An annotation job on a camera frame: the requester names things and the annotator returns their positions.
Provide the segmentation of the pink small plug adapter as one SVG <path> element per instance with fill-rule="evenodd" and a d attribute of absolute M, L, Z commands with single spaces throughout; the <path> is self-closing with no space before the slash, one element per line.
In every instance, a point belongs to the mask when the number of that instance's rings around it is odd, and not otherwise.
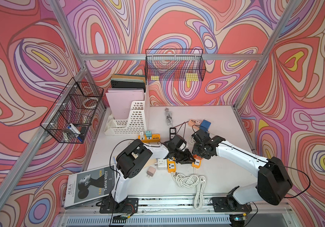
<path fill-rule="evenodd" d="M 155 173 L 156 173 L 156 168 L 154 168 L 153 166 L 150 166 L 146 171 L 147 177 L 153 177 Z"/>

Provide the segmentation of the orange power strip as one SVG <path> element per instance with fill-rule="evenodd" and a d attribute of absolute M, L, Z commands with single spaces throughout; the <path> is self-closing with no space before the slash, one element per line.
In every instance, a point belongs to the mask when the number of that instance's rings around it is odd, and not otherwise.
<path fill-rule="evenodd" d="M 202 163 L 202 158 L 199 157 L 198 155 L 194 155 L 193 158 L 195 161 L 192 163 L 192 167 L 199 169 Z"/>

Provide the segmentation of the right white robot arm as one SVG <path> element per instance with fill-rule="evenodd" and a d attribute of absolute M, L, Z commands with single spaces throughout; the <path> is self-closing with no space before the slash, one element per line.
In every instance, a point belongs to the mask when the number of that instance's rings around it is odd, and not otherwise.
<path fill-rule="evenodd" d="M 203 130 L 192 134 L 195 141 L 193 154 L 204 159 L 218 156 L 232 161 L 247 170 L 256 179 L 256 183 L 244 187 L 236 186 L 227 195 L 230 204 L 246 204 L 255 201 L 265 201 L 271 205 L 279 205 L 291 190 L 293 183 L 283 162 L 277 158 L 271 159 L 252 154 L 243 150 L 225 138 L 214 136 Z"/>

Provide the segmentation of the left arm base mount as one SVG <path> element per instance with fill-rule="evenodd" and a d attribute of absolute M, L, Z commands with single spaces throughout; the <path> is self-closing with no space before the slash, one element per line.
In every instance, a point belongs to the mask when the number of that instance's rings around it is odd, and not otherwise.
<path fill-rule="evenodd" d="M 96 203 L 96 206 L 100 208 L 101 214 L 135 214 L 138 212 L 138 198 L 126 198 L 120 203 L 114 201 L 112 197 L 106 197 L 102 201 Z"/>

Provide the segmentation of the white cube socket adapter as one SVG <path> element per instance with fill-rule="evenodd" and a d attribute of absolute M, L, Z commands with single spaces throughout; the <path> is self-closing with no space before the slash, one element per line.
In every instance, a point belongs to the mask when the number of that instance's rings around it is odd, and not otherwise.
<path fill-rule="evenodd" d="M 158 170 L 167 170 L 168 162 L 166 159 L 157 159 L 157 168 Z"/>

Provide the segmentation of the black power strip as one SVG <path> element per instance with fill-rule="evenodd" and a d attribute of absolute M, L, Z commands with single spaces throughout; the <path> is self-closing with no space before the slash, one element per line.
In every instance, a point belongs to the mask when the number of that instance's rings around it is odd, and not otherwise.
<path fill-rule="evenodd" d="M 170 137 L 170 140 L 172 140 L 177 134 L 177 130 L 175 127 L 171 127 L 169 129 L 169 137 Z"/>

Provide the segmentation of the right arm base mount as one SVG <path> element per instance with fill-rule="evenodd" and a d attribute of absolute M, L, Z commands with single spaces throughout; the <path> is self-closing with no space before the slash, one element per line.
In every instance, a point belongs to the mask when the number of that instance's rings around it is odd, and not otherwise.
<path fill-rule="evenodd" d="M 231 213 L 251 213 L 251 205 L 239 204 L 233 198 L 228 197 L 212 197 L 210 203 L 213 205 L 215 212 L 231 212 Z"/>

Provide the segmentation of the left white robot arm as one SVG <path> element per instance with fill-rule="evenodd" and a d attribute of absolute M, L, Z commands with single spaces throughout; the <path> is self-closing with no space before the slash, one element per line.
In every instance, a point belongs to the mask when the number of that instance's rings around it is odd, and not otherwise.
<path fill-rule="evenodd" d="M 111 193 L 116 203 L 127 198 L 129 179 L 137 176 L 150 159 L 170 159 L 179 164 L 195 163 L 187 149 L 187 142 L 179 135 L 161 145 L 147 145 L 140 139 L 131 139 L 131 143 L 115 159 L 117 182 Z"/>

